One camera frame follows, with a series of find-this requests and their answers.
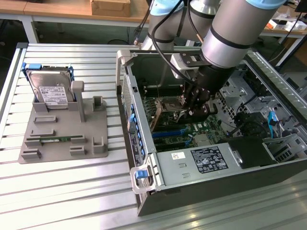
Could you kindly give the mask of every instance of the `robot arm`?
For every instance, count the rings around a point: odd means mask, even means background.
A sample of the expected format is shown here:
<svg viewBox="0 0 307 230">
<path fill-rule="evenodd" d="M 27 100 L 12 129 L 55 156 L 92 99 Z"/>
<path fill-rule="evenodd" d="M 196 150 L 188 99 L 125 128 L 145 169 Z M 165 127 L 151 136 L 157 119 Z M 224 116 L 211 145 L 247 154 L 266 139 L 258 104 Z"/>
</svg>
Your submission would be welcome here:
<svg viewBox="0 0 307 230">
<path fill-rule="evenodd" d="M 156 14 L 155 7 L 159 6 L 159 2 L 164 1 L 155 0 L 152 4 L 154 14 Z M 165 21 L 168 30 L 165 30 L 160 23 L 166 17 L 165 15 L 160 16 L 159 20 L 157 16 L 154 16 L 152 20 L 151 15 L 149 37 L 153 38 L 151 33 L 154 32 L 156 48 L 158 45 L 165 49 L 167 41 L 172 42 L 174 38 L 173 31 L 180 28 L 180 24 L 177 23 L 182 18 L 184 8 L 183 6 L 180 8 L 178 0 L 169 2 L 178 7 Z M 201 17 L 199 15 L 204 16 L 204 14 L 196 13 L 196 9 L 200 10 L 200 8 L 195 5 L 203 6 L 203 9 L 206 8 L 206 5 L 210 5 L 212 9 L 212 6 L 216 6 L 218 2 L 218 0 L 193 0 L 191 2 L 188 0 L 191 9 L 194 9 L 191 12 L 191 16 L 194 13 L 192 21 L 198 30 L 203 28 L 200 34 L 206 33 L 206 36 L 201 51 L 173 54 L 171 58 L 171 64 L 176 67 L 176 69 L 172 68 L 175 77 L 182 76 L 189 79 L 183 95 L 183 106 L 188 109 L 190 115 L 194 116 L 208 116 L 217 112 L 216 107 L 208 102 L 210 96 L 226 83 L 235 66 L 240 63 L 267 22 L 285 0 L 223 0 L 209 27 L 209 20 L 199 20 Z M 191 27 L 190 21 L 186 24 L 185 27 L 182 27 L 183 30 Z"/>
</svg>

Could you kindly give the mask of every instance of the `slotted aluminum surface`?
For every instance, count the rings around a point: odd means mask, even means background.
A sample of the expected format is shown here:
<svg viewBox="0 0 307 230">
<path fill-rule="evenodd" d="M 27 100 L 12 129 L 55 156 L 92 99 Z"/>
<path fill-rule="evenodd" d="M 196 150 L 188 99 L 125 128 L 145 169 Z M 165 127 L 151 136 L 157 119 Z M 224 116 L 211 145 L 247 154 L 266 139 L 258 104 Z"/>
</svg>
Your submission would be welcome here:
<svg viewBox="0 0 307 230">
<path fill-rule="evenodd" d="M 1 230 L 307 229 L 306 171 L 281 184 L 138 217 L 114 90 L 122 48 L 134 46 L 35 44 L 20 50 L 0 125 Z M 108 141 L 118 150 L 100 159 L 18 164 L 33 98 L 20 73 L 23 61 L 71 63 L 76 80 L 85 82 L 83 97 L 105 98 Z"/>
</svg>

